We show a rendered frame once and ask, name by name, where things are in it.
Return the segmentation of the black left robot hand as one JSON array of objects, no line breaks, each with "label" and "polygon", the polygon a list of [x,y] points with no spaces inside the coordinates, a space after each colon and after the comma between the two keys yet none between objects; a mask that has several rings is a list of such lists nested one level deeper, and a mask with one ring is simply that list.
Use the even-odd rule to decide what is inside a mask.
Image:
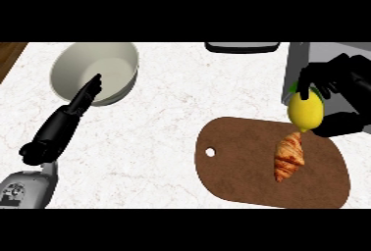
[{"label": "black left robot hand", "polygon": [[61,156],[73,138],[80,119],[102,91],[102,75],[97,74],[79,90],[68,105],[63,105],[43,123],[36,137],[27,143],[20,154],[24,163],[37,166],[52,163]]}]

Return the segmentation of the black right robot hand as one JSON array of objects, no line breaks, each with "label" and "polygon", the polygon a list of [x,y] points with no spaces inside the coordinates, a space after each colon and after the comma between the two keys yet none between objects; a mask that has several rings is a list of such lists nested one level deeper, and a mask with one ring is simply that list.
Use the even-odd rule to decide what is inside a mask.
[{"label": "black right robot hand", "polygon": [[315,84],[323,97],[340,94],[355,109],[324,116],[321,125],[312,129],[320,137],[361,132],[371,125],[371,60],[363,55],[342,53],[329,62],[312,62],[301,71],[296,91],[309,99],[309,86]]}]

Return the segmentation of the yellow lemon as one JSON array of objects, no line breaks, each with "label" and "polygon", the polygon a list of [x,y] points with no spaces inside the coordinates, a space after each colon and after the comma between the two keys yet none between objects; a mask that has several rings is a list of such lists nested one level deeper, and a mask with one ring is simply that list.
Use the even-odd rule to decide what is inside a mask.
[{"label": "yellow lemon", "polygon": [[302,99],[301,93],[292,96],[287,108],[289,119],[302,132],[317,128],[324,120],[326,106],[314,91],[309,91],[309,98]]}]

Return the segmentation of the grey box appliance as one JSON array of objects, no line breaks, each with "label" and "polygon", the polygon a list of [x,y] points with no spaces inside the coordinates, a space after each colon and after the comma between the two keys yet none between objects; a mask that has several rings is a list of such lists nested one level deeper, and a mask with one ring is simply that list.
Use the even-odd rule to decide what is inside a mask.
[{"label": "grey box appliance", "polygon": [[[299,79],[302,69],[312,62],[327,62],[340,53],[348,56],[363,55],[371,60],[371,42],[290,42],[281,103],[287,106],[293,93],[290,87]],[[357,112],[340,94],[332,94],[326,102],[326,116],[336,112]],[[371,134],[371,125],[364,132]]]}]

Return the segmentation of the brown wooden cutting board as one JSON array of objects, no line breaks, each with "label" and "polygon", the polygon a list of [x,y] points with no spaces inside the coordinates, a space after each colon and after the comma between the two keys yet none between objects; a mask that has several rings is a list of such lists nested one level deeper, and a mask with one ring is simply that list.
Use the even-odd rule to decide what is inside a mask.
[{"label": "brown wooden cutting board", "polygon": [[302,134],[305,166],[284,181],[274,178],[275,145],[298,130],[290,123],[219,118],[196,143],[201,183],[219,198],[283,208],[339,208],[351,190],[343,157],[333,141]]}]

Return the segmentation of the pale grey bowl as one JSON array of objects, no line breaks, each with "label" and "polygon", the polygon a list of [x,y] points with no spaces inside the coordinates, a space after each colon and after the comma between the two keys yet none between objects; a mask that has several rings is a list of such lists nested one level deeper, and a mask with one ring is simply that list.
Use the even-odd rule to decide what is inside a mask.
[{"label": "pale grey bowl", "polygon": [[139,51],[131,42],[77,42],[54,63],[49,84],[55,94],[71,101],[97,74],[102,75],[102,91],[94,106],[116,103],[131,92],[139,71]]}]

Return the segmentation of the dark grey tray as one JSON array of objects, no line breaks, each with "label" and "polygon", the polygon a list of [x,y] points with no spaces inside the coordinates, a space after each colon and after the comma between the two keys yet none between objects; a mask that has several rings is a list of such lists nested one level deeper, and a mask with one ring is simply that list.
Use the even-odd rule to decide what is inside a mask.
[{"label": "dark grey tray", "polygon": [[255,54],[274,52],[278,42],[206,42],[204,47],[210,52],[227,54]]}]

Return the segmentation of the brown croissant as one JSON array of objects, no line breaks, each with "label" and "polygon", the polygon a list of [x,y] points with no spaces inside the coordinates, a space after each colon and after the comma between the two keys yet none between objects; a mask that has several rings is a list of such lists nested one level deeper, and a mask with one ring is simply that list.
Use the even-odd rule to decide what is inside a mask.
[{"label": "brown croissant", "polygon": [[274,177],[277,182],[292,178],[299,168],[305,166],[302,133],[290,133],[278,142],[274,153]]}]

